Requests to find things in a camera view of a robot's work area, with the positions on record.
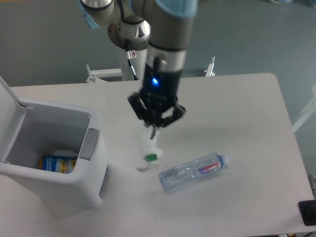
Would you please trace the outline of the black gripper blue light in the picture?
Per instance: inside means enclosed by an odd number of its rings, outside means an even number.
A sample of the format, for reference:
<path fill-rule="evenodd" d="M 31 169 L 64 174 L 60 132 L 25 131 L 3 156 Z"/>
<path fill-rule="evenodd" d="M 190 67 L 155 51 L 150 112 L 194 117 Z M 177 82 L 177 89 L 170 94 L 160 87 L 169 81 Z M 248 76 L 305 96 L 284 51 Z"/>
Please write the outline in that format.
<path fill-rule="evenodd" d="M 146 64 L 142 88 L 127 98 L 137 118 L 146 126 L 153 127 L 150 140 L 160 128 L 166 128 L 186 113 L 186 108 L 177 102 L 181 74 L 181 70 L 155 71 Z"/>

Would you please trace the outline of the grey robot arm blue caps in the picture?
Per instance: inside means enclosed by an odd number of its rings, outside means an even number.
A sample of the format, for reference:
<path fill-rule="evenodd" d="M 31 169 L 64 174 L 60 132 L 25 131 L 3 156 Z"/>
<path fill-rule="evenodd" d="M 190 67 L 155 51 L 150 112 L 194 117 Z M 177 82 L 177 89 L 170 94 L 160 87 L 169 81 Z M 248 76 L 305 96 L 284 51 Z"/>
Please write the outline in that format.
<path fill-rule="evenodd" d="M 80 0 L 79 9 L 92 29 L 108 28 L 111 42 L 127 57 L 146 50 L 139 91 L 128 101 L 138 119 L 153 132 L 180 119 L 186 109 L 177 90 L 195 16 L 196 0 Z"/>

